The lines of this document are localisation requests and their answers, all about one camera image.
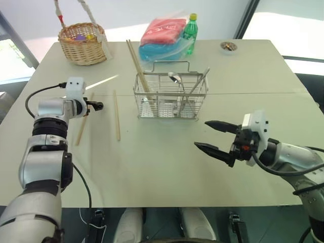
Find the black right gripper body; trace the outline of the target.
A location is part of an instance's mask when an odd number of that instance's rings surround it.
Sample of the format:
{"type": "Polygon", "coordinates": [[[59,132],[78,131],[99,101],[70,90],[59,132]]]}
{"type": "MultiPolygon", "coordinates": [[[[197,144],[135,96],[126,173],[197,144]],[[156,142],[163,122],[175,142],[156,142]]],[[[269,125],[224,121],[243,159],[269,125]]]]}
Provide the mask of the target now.
{"type": "Polygon", "coordinates": [[[259,142],[260,136],[257,132],[239,126],[229,154],[234,159],[249,161],[252,158],[252,152],[256,153],[258,151],[259,142]]]}

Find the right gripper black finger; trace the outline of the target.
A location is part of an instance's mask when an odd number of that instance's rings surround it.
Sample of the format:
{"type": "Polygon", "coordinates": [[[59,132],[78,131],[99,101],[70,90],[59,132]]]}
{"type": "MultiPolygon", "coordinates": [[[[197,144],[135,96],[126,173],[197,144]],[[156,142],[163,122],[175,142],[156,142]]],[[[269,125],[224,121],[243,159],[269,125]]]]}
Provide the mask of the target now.
{"type": "Polygon", "coordinates": [[[231,168],[234,166],[236,159],[232,153],[221,151],[218,147],[207,143],[194,142],[194,145],[208,156],[225,162],[231,168]]]}
{"type": "Polygon", "coordinates": [[[214,130],[220,131],[220,132],[229,132],[232,134],[236,134],[237,131],[241,128],[241,125],[235,125],[231,124],[225,121],[219,121],[219,120],[210,120],[206,121],[205,125],[213,128],[214,130]]]}

